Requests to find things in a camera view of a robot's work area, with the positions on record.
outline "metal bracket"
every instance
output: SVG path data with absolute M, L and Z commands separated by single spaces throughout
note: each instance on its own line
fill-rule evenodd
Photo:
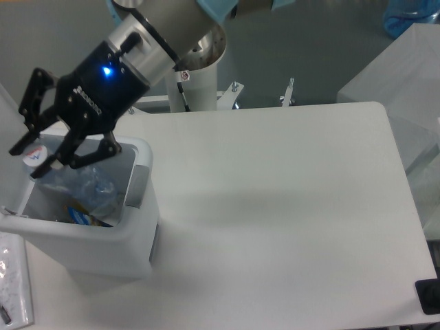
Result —
M 243 91 L 244 85 L 234 81 L 217 101 L 217 110 L 231 110 Z
M 17 212 L 10 210 L 9 208 L 6 208 L 5 206 L 0 207 L 0 213 L 3 215 L 13 215 L 15 217 L 20 217 L 20 218 L 29 218 L 28 215 L 18 214 Z

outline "plastic packaging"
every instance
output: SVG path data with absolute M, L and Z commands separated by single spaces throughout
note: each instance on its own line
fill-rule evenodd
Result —
M 81 211 L 75 210 L 69 206 L 66 207 L 66 211 L 69 213 L 71 220 L 77 225 L 84 226 L 96 226 L 96 227 L 112 227 L 108 223 L 105 223 L 97 218 L 84 214 Z
M 440 0 L 390 0 L 384 13 L 384 28 L 396 39 L 413 23 L 435 23 Z
M 23 158 L 25 170 L 31 173 L 51 154 L 50 143 L 42 139 Z M 113 180 L 95 164 L 73 170 L 68 166 L 52 169 L 44 177 L 35 180 L 39 186 L 76 199 L 81 206 L 95 217 L 105 217 L 113 212 L 118 192 Z

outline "logo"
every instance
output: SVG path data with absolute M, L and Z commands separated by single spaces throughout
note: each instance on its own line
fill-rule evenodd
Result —
M 26 156 L 28 158 L 30 158 L 31 160 L 39 160 L 40 159 L 40 155 L 41 155 L 41 151 L 43 150 L 42 146 L 39 146 L 37 149 L 31 151 L 30 153 L 28 153 Z
M 74 89 L 75 94 L 80 94 L 81 97 L 84 99 L 85 102 L 89 104 L 89 106 L 95 110 L 96 114 L 98 116 L 102 113 L 102 110 L 95 104 L 94 101 L 91 100 L 91 98 L 83 91 L 83 88 L 81 86 L 78 86 Z

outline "black object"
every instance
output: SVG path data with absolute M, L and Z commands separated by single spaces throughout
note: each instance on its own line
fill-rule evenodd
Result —
M 1 318 L 5 322 L 5 325 L 10 325 L 12 323 L 11 317 L 9 316 L 8 311 L 5 309 L 3 305 L 0 308 L 0 314 L 1 314 Z
M 415 288 L 423 312 L 426 315 L 440 314 L 440 279 L 418 280 Z
M 141 41 L 140 35 L 134 32 L 117 52 L 102 42 L 71 74 L 59 80 L 43 69 L 34 70 L 19 107 L 29 132 L 10 149 L 10 154 L 22 154 L 41 131 L 58 120 L 67 124 L 69 132 L 55 154 L 31 174 L 33 178 L 44 176 L 55 161 L 80 168 L 121 152 L 112 131 L 120 116 L 149 86 L 119 61 L 119 57 Z M 40 113 L 43 96 L 51 88 L 56 88 L 54 104 Z M 104 135 L 98 150 L 81 157 L 76 155 L 84 139 L 95 134 Z

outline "blue cloth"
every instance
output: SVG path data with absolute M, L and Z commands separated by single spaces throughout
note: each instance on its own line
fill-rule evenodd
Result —
M 238 2 L 239 0 L 197 0 L 206 14 L 217 23 L 223 22 Z
M 272 10 L 289 5 L 295 1 L 296 0 L 274 0 L 274 2 L 272 4 Z

